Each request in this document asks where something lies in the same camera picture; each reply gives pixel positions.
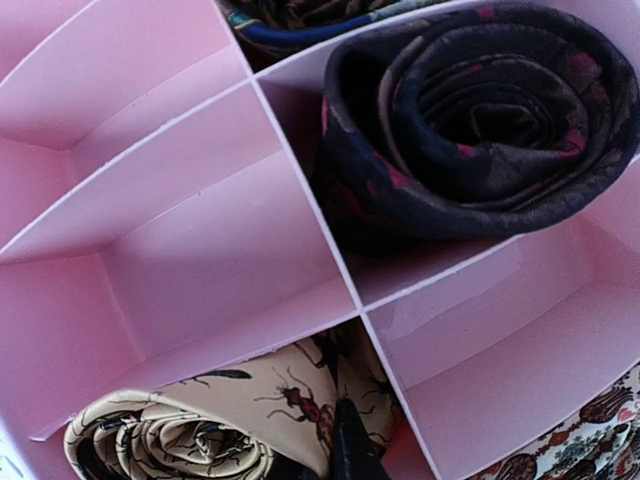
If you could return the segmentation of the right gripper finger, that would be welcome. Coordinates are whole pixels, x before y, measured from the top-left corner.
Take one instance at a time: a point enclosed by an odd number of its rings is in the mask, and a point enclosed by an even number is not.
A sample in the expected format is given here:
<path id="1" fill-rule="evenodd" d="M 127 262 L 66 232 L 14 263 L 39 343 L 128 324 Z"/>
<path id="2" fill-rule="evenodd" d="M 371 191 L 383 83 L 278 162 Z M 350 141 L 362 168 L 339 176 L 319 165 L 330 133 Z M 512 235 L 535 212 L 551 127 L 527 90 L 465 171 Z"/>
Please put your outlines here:
<path id="1" fill-rule="evenodd" d="M 341 398 L 336 403 L 330 465 L 333 480 L 390 479 L 354 402 L 348 398 Z"/>

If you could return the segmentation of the yellow beetle-print tie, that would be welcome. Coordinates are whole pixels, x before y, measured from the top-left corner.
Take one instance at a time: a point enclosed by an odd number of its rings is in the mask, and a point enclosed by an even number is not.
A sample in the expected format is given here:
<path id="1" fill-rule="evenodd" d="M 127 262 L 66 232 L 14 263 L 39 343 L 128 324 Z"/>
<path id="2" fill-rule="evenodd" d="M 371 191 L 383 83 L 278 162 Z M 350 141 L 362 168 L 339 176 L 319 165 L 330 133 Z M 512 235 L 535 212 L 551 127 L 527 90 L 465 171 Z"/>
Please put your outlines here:
<path id="1" fill-rule="evenodd" d="M 69 423 L 65 454 L 82 479 L 330 479 L 341 398 L 381 460 L 403 413 L 358 319 L 155 391 L 113 392 Z"/>

